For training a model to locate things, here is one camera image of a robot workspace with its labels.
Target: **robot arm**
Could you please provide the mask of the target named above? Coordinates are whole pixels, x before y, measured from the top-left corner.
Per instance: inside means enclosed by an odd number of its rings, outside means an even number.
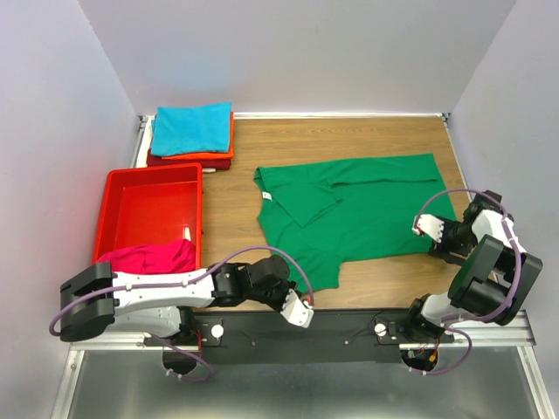
[[[171,337],[187,326],[191,307],[238,306],[248,299],[270,306],[296,326],[308,327],[313,318],[313,308],[287,280],[289,267],[280,256],[255,264],[224,264],[189,284],[205,272],[134,275],[113,272],[110,264],[92,265],[60,287],[61,308],[89,292],[111,286],[123,289],[75,306],[60,320],[60,339],[87,340],[106,330]],[[166,286],[181,282],[184,286]],[[134,288],[145,284],[153,286]]]
[[[486,191],[500,202],[500,196]],[[499,208],[489,199],[476,195],[464,212],[464,221],[422,215],[414,232],[428,235],[433,242],[429,254],[443,258],[447,263],[459,264],[461,268],[452,281],[448,293],[425,295],[416,299],[410,309],[410,326],[418,334],[439,337],[452,322],[484,316],[505,301],[514,276],[514,252],[503,230]],[[507,219],[513,230],[514,220]],[[518,313],[537,276],[542,261],[521,252],[521,280],[512,304],[492,321],[504,326]],[[502,275],[496,282],[492,273]]]

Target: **stack of folded clothes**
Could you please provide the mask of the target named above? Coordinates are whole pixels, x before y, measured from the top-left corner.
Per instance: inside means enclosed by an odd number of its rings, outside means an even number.
[[[152,121],[148,166],[200,163],[227,170],[233,158],[231,103],[201,107],[158,107]]]

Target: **white knob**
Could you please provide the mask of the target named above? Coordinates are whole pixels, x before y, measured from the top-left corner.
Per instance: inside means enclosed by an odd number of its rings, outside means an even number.
[[[224,327],[221,325],[215,325],[211,328],[211,335],[216,339],[221,338],[224,335]]]
[[[382,323],[377,323],[375,325],[375,333],[377,336],[384,336],[386,334],[386,326]]]

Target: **pink cloth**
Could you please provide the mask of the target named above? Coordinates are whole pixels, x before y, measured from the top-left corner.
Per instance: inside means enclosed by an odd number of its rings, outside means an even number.
[[[196,247],[186,239],[144,244],[110,251],[98,262],[110,262],[113,271],[138,275],[189,272],[196,269]]]

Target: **orange folded cloth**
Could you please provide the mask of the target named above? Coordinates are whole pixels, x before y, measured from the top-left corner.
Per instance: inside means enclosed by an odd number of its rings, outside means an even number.
[[[212,153],[212,152],[202,152],[202,153],[188,153],[186,155],[167,155],[162,157],[164,160],[200,160],[200,159],[211,159],[211,160],[226,160],[232,159],[235,155],[233,151],[233,112],[231,112],[231,128],[229,129],[231,138],[229,139],[229,151],[227,153]]]

